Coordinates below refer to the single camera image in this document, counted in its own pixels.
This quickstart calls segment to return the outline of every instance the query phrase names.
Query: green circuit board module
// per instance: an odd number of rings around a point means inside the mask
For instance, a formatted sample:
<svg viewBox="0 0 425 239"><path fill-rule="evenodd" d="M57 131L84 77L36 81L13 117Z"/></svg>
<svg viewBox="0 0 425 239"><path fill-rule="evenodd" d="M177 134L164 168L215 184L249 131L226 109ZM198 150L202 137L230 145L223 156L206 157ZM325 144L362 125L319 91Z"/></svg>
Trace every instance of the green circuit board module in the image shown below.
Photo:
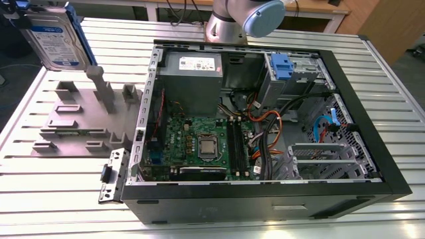
<svg viewBox="0 0 425 239"><path fill-rule="evenodd" d="M164 150L149 153L153 181L169 181L169 171L185 166L225 168L225 180L250 180L251 127L239 119L168 118Z"/></svg>

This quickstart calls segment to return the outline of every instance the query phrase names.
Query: power supply label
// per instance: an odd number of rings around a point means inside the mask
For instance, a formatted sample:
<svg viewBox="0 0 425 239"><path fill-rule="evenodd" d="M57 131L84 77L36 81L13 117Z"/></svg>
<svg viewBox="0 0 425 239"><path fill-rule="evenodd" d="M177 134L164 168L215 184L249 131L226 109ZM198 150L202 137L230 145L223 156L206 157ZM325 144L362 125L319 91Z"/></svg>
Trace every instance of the power supply label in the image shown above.
<svg viewBox="0 0 425 239"><path fill-rule="evenodd" d="M214 71L213 58L181 57L178 63L178 70Z"/></svg>
<svg viewBox="0 0 425 239"><path fill-rule="evenodd" d="M61 66L80 64L72 49L70 39L66 38L66 34L60 27L32 26L30 31L50 62Z"/></svg>

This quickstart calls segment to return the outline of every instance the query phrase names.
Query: desk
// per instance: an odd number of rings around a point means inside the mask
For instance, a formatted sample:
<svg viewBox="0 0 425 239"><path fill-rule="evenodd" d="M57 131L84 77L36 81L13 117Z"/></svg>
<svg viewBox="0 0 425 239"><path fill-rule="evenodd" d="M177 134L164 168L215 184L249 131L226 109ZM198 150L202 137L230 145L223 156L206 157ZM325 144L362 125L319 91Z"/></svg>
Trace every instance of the desk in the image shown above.
<svg viewBox="0 0 425 239"><path fill-rule="evenodd" d="M93 4L109 4L109 5L125 5L125 6L142 6L148 11L148 20L157 21L157 8L169 8L166 0L60 0L78 3L93 3ZM187 1L186 9L194 9ZM184 0L169 0L174 9L184 8ZM213 10L213 0L194 0L198 9L205 11ZM299 12L298 17L327 19L329 23L323 30L325 33L334 33L343 20L345 15L350 14L350 9L346 7L343 2L339 6L327 4L326 0L298 0ZM295 15L295 3L293 2L286 6L286 16Z"/></svg>
<svg viewBox="0 0 425 239"><path fill-rule="evenodd" d="M203 41L199 27L85 18L105 81L144 88L153 39ZM122 204L98 205L106 158L30 157L58 81L94 88L81 72L42 68L0 134L0 236L52 239L425 238L425 114L369 42L354 35L274 31L251 45L331 50L413 194L331 220L142 225Z"/></svg>

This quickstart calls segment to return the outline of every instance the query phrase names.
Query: hard drive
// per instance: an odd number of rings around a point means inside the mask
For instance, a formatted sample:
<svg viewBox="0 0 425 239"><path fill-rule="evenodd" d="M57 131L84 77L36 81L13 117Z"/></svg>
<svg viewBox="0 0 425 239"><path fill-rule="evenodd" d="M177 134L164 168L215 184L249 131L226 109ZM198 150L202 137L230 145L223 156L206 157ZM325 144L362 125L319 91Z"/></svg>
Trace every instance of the hard drive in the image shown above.
<svg viewBox="0 0 425 239"><path fill-rule="evenodd" d="M85 71L89 65L97 65L73 7L68 3L65 6L16 4L20 18L10 17L10 22L21 30L45 68Z"/></svg>

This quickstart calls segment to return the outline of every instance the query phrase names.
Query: motherboard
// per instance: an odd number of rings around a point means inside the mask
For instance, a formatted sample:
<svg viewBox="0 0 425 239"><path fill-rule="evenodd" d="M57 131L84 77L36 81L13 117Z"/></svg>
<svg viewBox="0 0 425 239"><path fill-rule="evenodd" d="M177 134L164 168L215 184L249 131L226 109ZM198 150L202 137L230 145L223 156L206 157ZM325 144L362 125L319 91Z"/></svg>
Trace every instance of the motherboard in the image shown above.
<svg viewBox="0 0 425 239"><path fill-rule="evenodd" d="M251 179L246 147L251 122L182 117L166 121L165 147L150 150L145 176L153 181Z"/></svg>

